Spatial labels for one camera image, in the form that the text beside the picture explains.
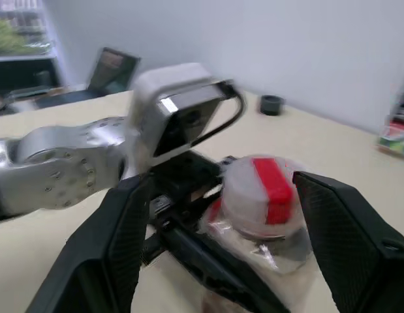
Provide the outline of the clear plastic bottle red label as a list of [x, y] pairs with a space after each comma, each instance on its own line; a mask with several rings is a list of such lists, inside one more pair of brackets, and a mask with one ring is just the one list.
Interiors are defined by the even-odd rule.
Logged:
[[231, 162], [200, 231], [245, 262], [290, 313], [303, 313], [317, 275], [294, 172], [299, 163], [252, 155]]

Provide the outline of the window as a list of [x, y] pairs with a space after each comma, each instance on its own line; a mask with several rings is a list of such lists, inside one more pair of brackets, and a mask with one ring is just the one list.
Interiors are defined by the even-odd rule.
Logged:
[[0, 0], [0, 58], [52, 54], [42, 0]]

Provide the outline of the dark low cabinet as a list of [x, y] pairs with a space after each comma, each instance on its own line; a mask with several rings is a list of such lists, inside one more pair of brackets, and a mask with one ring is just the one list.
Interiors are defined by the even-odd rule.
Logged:
[[54, 58], [0, 58], [0, 96], [38, 86], [61, 87]]

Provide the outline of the dark open laptop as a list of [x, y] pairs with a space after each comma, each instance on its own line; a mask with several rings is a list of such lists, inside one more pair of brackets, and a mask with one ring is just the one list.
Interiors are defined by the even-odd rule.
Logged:
[[139, 57], [105, 47], [86, 89], [43, 97], [35, 104], [43, 109], [122, 93], [128, 90], [139, 64]]

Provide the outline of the dark grey round container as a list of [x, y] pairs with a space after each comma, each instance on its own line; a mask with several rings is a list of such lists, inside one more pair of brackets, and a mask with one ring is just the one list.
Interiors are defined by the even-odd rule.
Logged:
[[275, 95], [263, 95], [260, 98], [259, 111], [267, 116], [278, 116], [281, 114], [285, 100]]

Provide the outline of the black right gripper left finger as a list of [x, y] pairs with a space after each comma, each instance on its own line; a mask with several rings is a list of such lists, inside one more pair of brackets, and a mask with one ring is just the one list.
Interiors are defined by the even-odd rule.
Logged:
[[131, 313], [150, 176], [123, 180], [69, 237], [25, 313]]

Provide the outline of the marker pen set box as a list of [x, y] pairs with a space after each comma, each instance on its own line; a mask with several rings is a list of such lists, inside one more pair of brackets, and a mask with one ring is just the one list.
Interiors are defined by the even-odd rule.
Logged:
[[377, 146], [385, 153], [404, 158], [404, 92], [390, 112]]

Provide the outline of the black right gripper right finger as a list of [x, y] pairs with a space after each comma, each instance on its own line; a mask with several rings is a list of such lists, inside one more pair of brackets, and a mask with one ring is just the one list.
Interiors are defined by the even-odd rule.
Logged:
[[353, 186], [305, 171], [293, 182], [339, 313], [404, 313], [404, 236]]

